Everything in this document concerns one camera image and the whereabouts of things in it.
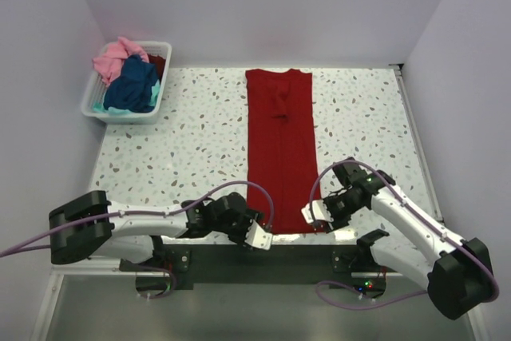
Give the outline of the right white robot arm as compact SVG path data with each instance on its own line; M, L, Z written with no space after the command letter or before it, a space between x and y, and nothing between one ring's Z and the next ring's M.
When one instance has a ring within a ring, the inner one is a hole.
M498 298L489 249L481 240L467 240L436 221L382 170L353 157L327 170L342 187L323 199L308 197L303 216L311 224L334 232L362 209L390 223L358 238L355 260L362 270L382 266L400 273L448 319Z

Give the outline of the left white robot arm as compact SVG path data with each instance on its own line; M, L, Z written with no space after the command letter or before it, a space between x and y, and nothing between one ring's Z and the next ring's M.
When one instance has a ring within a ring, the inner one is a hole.
M50 259L66 265L100 256L156 271L165 262L163 238L202 239L213 232L234 244L268 250L272 235L262 219L237 192L182 206L144 208L109 200L96 190L50 212Z

